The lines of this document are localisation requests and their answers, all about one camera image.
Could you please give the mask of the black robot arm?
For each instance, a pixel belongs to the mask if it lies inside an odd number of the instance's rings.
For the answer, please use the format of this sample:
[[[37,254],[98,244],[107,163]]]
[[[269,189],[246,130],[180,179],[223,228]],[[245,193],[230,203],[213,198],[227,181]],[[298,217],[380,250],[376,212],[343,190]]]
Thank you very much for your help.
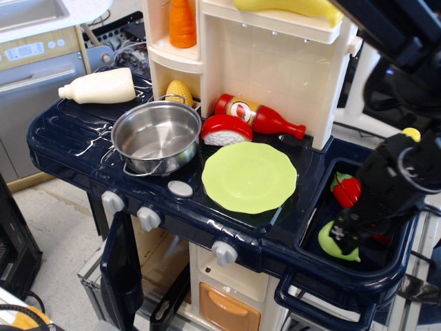
[[[419,141],[402,133],[389,137],[358,168],[360,198],[329,231],[346,255],[372,234],[412,219],[424,198],[440,191],[440,6],[337,1],[336,7],[380,53],[365,84],[365,104],[373,110],[403,106],[431,121]]]

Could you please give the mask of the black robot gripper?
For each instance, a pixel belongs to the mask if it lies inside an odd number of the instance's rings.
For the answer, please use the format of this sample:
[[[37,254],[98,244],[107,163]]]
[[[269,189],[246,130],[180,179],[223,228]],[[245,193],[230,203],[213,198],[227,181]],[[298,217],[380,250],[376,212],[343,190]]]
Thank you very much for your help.
[[[407,221],[428,194],[440,192],[440,130],[427,130],[419,142],[403,133],[387,138],[356,178],[360,198],[338,213],[329,233],[343,255],[362,245],[373,225],[390,228]]]

